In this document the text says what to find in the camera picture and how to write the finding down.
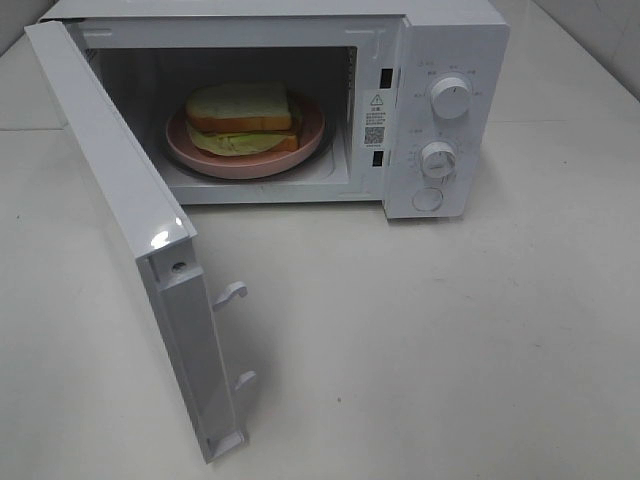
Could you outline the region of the pink round plate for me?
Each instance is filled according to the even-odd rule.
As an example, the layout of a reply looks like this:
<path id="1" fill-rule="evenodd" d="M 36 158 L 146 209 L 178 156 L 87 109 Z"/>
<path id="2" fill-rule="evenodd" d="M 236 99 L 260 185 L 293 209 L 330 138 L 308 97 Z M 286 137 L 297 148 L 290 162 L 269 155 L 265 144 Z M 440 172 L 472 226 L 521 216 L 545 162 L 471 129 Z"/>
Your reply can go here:
<path id="1" fill-rule="evenodd" d="M 292 94 L 289 104 L 293 124 L 283 132 L 205 134 L 180 110 L 167 122 L 169 149 L 181 164 L 216 178 L 250 180 L 282 173 L 310 158 L 326 133 L 326 119 L 316 102 Z"/>

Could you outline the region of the white microwave oven body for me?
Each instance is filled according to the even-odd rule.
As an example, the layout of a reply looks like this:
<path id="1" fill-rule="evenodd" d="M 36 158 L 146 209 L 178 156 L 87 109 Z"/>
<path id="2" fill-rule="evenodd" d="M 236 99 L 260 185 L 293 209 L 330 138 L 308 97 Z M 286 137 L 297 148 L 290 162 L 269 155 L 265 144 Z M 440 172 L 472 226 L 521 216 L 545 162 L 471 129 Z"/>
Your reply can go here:
<path id="1" fill-rule="evenodd" d="M 183 205 L 378 201 L 389 218 L 455 217 L 469 195 L 509 27 L 487 1 L 59 1 L 36 23 L 78 31 L 104 89 L 178 203 Z M 457 72 L 469 110 L 445 120 L 430 87 Z M 166 156 L 164 127 L 193 89 L 281 81 L 318 103 L 335 128 L 335 170 L 306 182 L 212 181 Z M 362 143 L 363 93 L 388 89 L 383 148 Z M 454 171 L 422 173 L 434 141 L 456 152 Z M 412 197 L 442 191 L 422 212 Z"/>

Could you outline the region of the white upper power knob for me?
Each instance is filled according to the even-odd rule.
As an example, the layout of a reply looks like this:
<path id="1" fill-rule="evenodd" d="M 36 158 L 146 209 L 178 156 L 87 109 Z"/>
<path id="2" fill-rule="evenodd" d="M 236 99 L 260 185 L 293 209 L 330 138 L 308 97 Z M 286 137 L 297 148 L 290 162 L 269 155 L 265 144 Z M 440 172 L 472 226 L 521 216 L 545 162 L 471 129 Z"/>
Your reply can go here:
<path id="1" fill-rule="evenodd" d="M 464 115 L 470 108 L 471 96 L 470 81 L 457 72 L 439 77 L 430 87 L 433 111 L 445 120 Z"/>

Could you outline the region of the glass microwave turntable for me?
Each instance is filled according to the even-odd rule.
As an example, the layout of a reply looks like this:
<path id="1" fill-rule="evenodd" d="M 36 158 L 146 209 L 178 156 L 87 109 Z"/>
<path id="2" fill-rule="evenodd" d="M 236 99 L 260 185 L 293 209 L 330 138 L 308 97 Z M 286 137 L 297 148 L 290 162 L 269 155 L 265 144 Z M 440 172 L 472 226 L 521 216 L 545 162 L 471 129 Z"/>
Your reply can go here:
<path id="1" fill-rule="evenodd" d="M 327 124 L 323 131 L 305 127 L 300 148 L 293 152 L 264 152 L 240 157 L 221 157 L 197 149 L 190 141 L 178 114 L 164 127 L 163 147 L 177 168 L 192 176 L 232 183 L 262 180 L 306 182 L 324 181 L 335 170 L 333 136 L 335 128 Z"/>

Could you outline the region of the white round door button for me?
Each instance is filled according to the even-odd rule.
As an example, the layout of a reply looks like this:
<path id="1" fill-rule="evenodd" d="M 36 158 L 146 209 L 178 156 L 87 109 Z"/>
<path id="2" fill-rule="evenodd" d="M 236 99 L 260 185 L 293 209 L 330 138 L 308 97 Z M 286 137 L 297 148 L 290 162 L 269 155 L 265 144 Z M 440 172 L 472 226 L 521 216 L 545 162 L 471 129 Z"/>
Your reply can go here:
<path id="1" fill-rule="evenodd" d="M 418 211 L 434 212 L 442 206 L 443 200 L 444 196 L 440 189 L 426 187 L 412 197 L 412 205 Z"/>

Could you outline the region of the white microwave door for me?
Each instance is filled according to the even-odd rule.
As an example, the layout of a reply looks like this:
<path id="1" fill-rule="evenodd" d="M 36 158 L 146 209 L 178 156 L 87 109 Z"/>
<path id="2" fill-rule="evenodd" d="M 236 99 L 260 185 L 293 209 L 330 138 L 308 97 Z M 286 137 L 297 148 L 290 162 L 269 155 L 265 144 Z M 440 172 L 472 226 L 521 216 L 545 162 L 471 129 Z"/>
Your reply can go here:
<path id="1" fill-rule="evenodd" d="M 99 224 L 153 311 L 202 456 L 212 462 L 248 440 L 257 374 L 231 376 L 215 318 L 247 286 L 208 292 L 196 229 L 87 62 L 80 33 L 60 21 L 25 33 L 83 160 Z"/>

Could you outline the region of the white lower timer knob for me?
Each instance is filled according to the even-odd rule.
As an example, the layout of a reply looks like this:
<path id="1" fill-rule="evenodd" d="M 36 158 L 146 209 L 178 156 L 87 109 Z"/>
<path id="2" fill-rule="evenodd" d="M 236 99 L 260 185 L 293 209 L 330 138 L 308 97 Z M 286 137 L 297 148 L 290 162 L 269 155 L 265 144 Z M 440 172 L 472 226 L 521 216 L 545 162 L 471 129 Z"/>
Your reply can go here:
<path id="1" fill-rule="evenodd" d="M 424 146 L 420 152 L 422 173 L 429 178 L 440 179 L 455 169 L 456 152 L 447 142 L 434 141 Z"/>

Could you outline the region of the white warning label sticker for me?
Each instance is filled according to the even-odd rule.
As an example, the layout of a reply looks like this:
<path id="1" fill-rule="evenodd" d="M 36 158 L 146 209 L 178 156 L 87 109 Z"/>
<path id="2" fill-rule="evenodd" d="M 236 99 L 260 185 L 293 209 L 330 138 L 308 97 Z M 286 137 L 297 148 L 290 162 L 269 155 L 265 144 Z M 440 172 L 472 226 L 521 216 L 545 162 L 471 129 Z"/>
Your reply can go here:
<path id="1" fill-rule="evenodd" d="M 362 143 L 370 149 L 383 148 L 392 110 L 391 92 L 388 89 L 369 89 L 362 97 Z"/>

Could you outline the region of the toast sandwich with lettuce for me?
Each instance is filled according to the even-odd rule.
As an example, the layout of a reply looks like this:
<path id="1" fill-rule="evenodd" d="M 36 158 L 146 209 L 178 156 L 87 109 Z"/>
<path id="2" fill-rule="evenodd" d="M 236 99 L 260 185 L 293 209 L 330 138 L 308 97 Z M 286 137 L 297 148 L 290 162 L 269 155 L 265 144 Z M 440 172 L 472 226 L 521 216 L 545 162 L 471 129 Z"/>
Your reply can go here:
<path id="1" fill-rule="evenodd" d="M 187 97 L 184 112 L 191 142 L 213 155 L 248 156 L 299 147 L 303 116 L 281 82 L 199 88 Z"/>

